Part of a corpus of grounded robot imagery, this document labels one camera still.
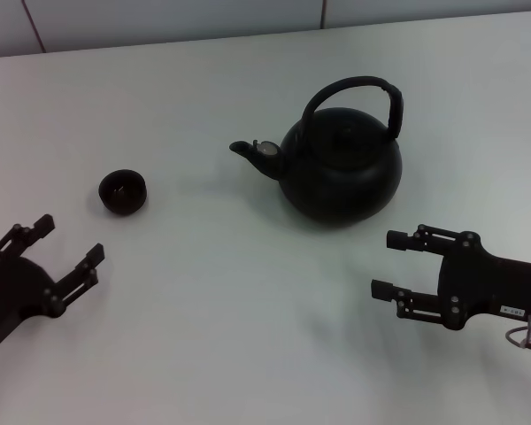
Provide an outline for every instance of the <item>white table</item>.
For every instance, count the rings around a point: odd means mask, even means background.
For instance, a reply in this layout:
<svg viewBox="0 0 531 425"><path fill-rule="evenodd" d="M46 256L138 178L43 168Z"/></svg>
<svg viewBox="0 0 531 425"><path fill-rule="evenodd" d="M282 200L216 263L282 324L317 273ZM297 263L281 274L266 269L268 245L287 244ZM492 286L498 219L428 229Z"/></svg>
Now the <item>white table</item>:
<svg viewBox="0 0 531 425"><path fill-rule="evenodd" d="M404 176L346 231L298 216L228 150L279 142L330 82L404 94ZM386 120L378 89L348 105ZM96 188L132 168L126 219ZM435 292L441 258L385 247L420 223L531 262L531 13L0 59L0 237L55 279L95 243L100 283L0 345L0 425L531 424L531 352L472 318L401 321L381 279Z"/></svg>

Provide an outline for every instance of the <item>kettle body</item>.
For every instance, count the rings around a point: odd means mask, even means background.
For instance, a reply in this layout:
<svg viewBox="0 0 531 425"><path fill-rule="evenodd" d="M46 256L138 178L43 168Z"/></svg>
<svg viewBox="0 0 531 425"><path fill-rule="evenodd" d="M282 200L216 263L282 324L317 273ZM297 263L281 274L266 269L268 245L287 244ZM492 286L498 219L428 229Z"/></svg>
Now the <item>kettle body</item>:
<svg viewBox="0 0 531 425"><path fill-rule="evenodd" d="M389 93L386 127L350 108L316 111L343 89L375 85ZM402 174L396 138L401 129L401 92L376 77L352 77L321 90L281 143L235 142L234 151L258 171L279 181L283 194L301 213L318 222L346 226L381 210L395 195Z"/></svg>

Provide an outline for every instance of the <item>white wall panel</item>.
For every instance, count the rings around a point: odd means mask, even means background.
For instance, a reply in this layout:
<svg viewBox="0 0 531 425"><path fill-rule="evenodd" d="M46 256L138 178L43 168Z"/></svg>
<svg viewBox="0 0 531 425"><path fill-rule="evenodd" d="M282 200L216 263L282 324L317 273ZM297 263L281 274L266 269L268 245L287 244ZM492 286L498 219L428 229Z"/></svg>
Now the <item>white wall panel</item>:
<svg viewBox="0 0 531 425"><path fill-rule="evenodd" d="M322 0L27 0L47 51L319 28Z"/></svg>
<svg viewBox="0 0 531 425"><path fill-rule="evenodd" d="M41 52L20 0L0 0L0 56Z"/></svg>
<svg viewBox="0 0 531 425"><path fill-rule="evenodd" d="M328 0L326 27L531 11L531 0Z"/></svg>

